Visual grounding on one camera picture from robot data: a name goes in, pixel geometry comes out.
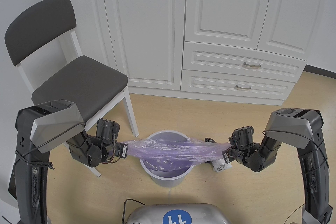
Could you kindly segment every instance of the baseboard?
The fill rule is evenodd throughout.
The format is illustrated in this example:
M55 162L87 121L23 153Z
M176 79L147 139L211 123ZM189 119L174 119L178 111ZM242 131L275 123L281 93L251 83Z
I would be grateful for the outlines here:
M128 90L130 93L135 94L156 95L156 96L208 100L208 101L233 102L233 103L282 105L284 101L278 99L266 99L256 97L231 96L231 95L197 93L197 92L182 92L177 90L154 89L147 87L128 86Z
M322 69L322 68L314 67L314 66L311 66L311 65L308 65L308 64L304 68L304 71L309 72L309 73L318 74L318 75L324 75L324 76L327 76L329 78L336 79L336 73L334 73L332 71Z

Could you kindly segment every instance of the drawer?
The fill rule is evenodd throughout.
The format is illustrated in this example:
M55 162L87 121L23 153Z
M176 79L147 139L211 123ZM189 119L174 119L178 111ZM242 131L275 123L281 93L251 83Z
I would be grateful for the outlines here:
M285 100L295 83L245 75L182 71L181 90L231 96Z
M226 45L184 42L183 48L185 70L297 82L305 65L296 58Z

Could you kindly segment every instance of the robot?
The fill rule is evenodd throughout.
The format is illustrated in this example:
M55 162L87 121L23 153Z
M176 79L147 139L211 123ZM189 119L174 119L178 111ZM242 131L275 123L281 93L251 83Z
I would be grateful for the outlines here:
M281 143L297 148L300 159L305 205L302 224L329 223L329 165L320 111L283 108L271 113L261 144L253 142L253 127L234 130L232 145L223 151L226 163L238 163L260 172L274 163ZM100 119L97 134L89 136L75 103L57 100L18 112L16 161L9 192L17 199L18 224L51 224L47 217L47 171L50 150L67 142L71 156L89 167L114 163L127 157L127 144L117 142L120 126ZM223 213L209 204L145 205L133 211L127 224L231 224Z

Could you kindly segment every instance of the trash bag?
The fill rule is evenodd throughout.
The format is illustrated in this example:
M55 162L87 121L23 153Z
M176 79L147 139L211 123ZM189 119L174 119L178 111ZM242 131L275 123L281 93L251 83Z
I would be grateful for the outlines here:
M231 146L229 143L207 143L195 138L188 138L186 142L143 139L123 143L128 144L128 155L142 159L149 169L155 171L175 171L222 159L222 151Z

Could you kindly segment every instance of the floor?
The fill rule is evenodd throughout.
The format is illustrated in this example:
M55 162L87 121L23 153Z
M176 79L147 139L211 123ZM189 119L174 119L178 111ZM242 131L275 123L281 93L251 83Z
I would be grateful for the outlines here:
M321 110L323 135L330 165L329 203L336 206L336 80L303 72L282 107ZM227 103L158 96L131 95L140 135L165 129L187 136L227 142L232 131L243 125L254 127L254 141L260 142L270 113L279 106ZM118 140L134 137L123 104L106 118L121 126ZM89 130L95 134L95 127ZM51 152L55 170L48 172L48 216L53 224L121 223L123 203L133 198L143 203L209 203L218 206L232 224L283 224L304 203L301 169L294 147L283 144L273 165L260 173L234 162L233 168L217 173L210 164L193 168L182 184L174 188L156 185L142 169L139 159L128 157L116 164L100 164L97 178L76 162L65 146ZM127 204L126 216L139 205ZM297 210L286 223L300 221ZM330 223L336 223L334 216Z

